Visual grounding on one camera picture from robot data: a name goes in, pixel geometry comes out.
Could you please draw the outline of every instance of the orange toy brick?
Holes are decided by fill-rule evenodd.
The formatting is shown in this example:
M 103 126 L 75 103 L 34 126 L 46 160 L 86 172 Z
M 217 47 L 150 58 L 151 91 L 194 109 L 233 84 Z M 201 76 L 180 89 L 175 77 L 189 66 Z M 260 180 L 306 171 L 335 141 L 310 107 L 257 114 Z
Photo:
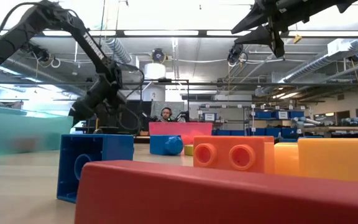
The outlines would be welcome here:
M 274 173 L 274 148 L 270 138 L 196 136 L 193 165 L 224 170 Z

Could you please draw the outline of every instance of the ductwork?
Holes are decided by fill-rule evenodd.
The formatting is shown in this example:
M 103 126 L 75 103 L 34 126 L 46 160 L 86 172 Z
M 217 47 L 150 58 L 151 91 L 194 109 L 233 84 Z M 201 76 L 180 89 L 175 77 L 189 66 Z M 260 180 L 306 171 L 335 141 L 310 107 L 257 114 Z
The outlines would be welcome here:
M 313 73 L 320 68 L 329 65 L 330 63 L 333 63 L 337 60 L 342 60 L 346 57 L 353 56 L 358 51 L 358 39 L 336 39 L 331 44 L 334 44 L 337 47 L 336 51 L 326 52 L 323 56 L 320 56 L 312 61 L 306 62 L 300 68 L 285 75 L 281 80 L 278 81 L 278 83 L 291 83 L 294 80 L 297 80 L 301 77 L 304 77 L 305 75 Z M 256 91 L 256 94 L 259 96 L 269 95 L 273 89 L 274 87 L 272 86 L 261 88 Z
M 61 80 L 49 73 L 43 72 L 41 70 L 36 70 L 34 67 L 31 67 L 30 65 L 24 64 L 22 62 L 19 62 L 17 60 L 14 60 L 12 58 L 8 58 L 5 63 L 8 62 L 5 67 L 9 67 L 12 70 L 15 70 L 25 77 L 31 77 L 34 78 L 35 73 L 37 72 L 37 75 L 39 76 L 40 80 L 46 81 L 46 82 L 65 82 L 64 80 Z M 79 96 L 85 96 L 86 92 L 82 90 L 81 88 L 78 88 L 76 86 L 62 86 L 66 91 L 72 92 L 74 94 L 77 94 Z
M 131 62 L 131 56 L 129 55 L 128 51 L 125 50 L 119 39 L 103 39 L 103 42 L 112 50 L 112 53 L 114 54 L 114 60 L 124 64 L 128 64 Z

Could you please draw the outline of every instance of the ceiling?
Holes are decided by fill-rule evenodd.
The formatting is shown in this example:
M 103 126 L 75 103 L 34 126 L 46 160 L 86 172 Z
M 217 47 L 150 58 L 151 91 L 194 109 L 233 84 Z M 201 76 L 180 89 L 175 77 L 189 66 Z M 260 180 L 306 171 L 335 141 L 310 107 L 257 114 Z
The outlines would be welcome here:
M 12 6 L 17 4 L 15 1 L 0 1 L 0 22 L 5 15 L 5 12 L 10 10 Z M 100 14 L 103 11 L 103 1 L 94 0 L 92 4 L 85 4 L 84 2 L 65 0 L 60 1 L 63 7 L 73 8 L 85 24 L 94 29 L 100 25 Z M 107 29 L 226 29 L 229 30 L 239 22 L 249 11 L 249 4 L 253 1 L 243 1 L 244 5 L 230 4 L 236 1 L 140 1 L 128 0 L 129 5 L 118 1 L 107 0 L 106 9 L 109 13 L 107 15 Z M 26 8 L 18 10 L 12 15 L 12 19 L 8 20 L 6 28 L 14 26 L 20 19 L 20 15 L 25 12 Z M 315 15 L 311 18 L 309 23 L 299 23 L 291 27 L 296 30 L 318 29 L 318 30 L 358 30 L 358 2 L 348 9 L 344 14 L 338 13 L 336 8 L 330 8 L 326 11 Z M 216 82 L 218 78 L 224 78 L 229 74 L 229 65 L 224 59 L 227 58 L 229 49 L 233 45 L 235 38 L 177 38 L 178 39 L 178 59 L 180 60 L 194 60 L 194 61 L 210 61 L 222 60 L 213 63 L 191 63 L 179 62 L 178 70 L 181 79 L 189 79 L 191 82 Z M 286 55 L 285 61 L 270 62 L 263 66 L 260 63 L 271 56 L 271 50 L 262 45 L 245 45 L 244 48 L 248 52 L 249 62 L 252 64 L 238 65 L 238 68 L 233 68 L 230 74 L 233 82 L 271 82 L 272 73 L 287 73 L 303 62 L 311 60 L 318 54 L 326 51 L 327 44 L 334 39 L 302 39 L 294 44 L 293 40 L 288 40 L 285 46 Z M 168 55 L 173 55 L 172 38 L 121 38 L 126 51 L 131 55 L 136 56 L 140 60 L 140 69 L 146 63 L 150 63 L 150 56 L 153 49 L 161 48 Z M 38 67 L 39 71 L 51 74 L 58 77 L 63 82 L 84 82 L 88 77 L 95 76 L 95 70 L 89 58 L 78 48 L 76 54 L 76 42 L 71 37 L 36 37 L 31 40 L 32 43 L 39 45 L 41 48 L 47 49 L 56 58 L 63 59 L 64 62 L 58 68 L 52 67 Z M 33 56 L 23 54 L 21 52 L 12 56 L 13 61 L 24 63 L 33 68 L 36 67 L 36 60 Z M 80 63 L 80 68 L 77 68 L 73 62 L 76 60 Z M 171 60 L 166 60 L 164 65 L 167 67 L 167 72 L 173 72 L 173 63 Z M 12 63 L 5 63 L 5 67 L 15 70 L 15 65 Z M 332 63 L 320 70 L 318 73 L 325 73 L 327 75 L 335 74 L 343 69 L 343 63 Z M 0 81 L 6 80 L 22 80 L 19 76 L 8 73 L 2 74 Z M 36 72 L 26 72 L 27 76 L 35 77 Z M 125 82 L 138 82 L 139 73 L 124 72 Z M 192 89 L 202 89 L 202 86 L 192 86 Z M 252 87 L 237 87 L 237 90 L 254 90 Z

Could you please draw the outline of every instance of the giant toy brick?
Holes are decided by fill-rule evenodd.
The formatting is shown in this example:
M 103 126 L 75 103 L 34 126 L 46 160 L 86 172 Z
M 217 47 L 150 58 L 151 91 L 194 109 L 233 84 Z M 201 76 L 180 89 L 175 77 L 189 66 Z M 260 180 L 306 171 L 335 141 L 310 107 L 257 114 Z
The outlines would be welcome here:
M 273 174 L 274 145 L 265 137 L 196 136 L 193 165 Z
M 133 160 L 134 137 L 113 134 L 64 134 L 60 146 L 57 199 L 76 202 L 81 171 L 87 162 Z
M 358 139 L 299 139 L 302 176 L 358 181 Z
M 183 150 L 183 141 L 178 135 L 150 136 L 150 153 L 161 156 L 174 156 Z
M 358 183 L 90 162 L 78 189 L 75 224 L 92 223 L 358 223 Z
M 281 142 L 274 145 L 274 164 L 276 174 L 299 176 L 298 144 Z

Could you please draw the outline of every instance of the shelf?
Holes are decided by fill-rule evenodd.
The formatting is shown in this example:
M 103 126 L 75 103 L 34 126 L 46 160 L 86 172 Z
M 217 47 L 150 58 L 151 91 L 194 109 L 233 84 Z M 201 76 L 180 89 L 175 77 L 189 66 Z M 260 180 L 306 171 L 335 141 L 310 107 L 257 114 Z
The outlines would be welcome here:
M 303 128 L 304 132 L 331 132 L 331 131 L 358 131 L 358 127 L 315 127 L 315 128 Z

